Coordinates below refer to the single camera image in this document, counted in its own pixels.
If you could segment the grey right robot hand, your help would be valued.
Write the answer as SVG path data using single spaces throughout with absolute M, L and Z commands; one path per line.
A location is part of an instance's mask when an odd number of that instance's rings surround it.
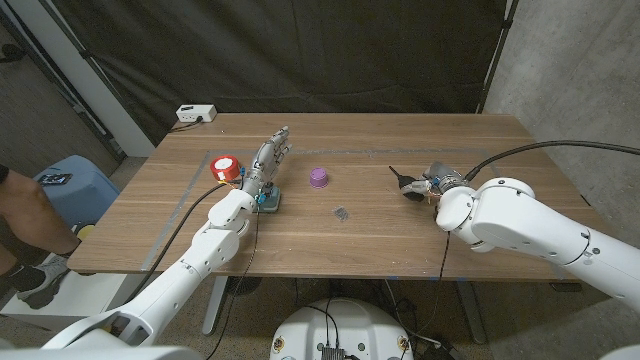
M 468 181 L 459 172 L 438 161 L 432 163 L 418 178 L 402 175 L 399 179 L 402 194 L 415 201 L 425 197 L 440 197 L 454 187 L 467 185 Z

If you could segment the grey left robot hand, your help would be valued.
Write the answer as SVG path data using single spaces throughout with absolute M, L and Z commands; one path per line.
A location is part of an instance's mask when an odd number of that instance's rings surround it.
M 242 181 L 244 192 L 255 197 L 264 185 L 275 178 L 279 165 L 291 149 L 287 143 L 288 136 L 289 127 L 284 126 L 261 145 Z

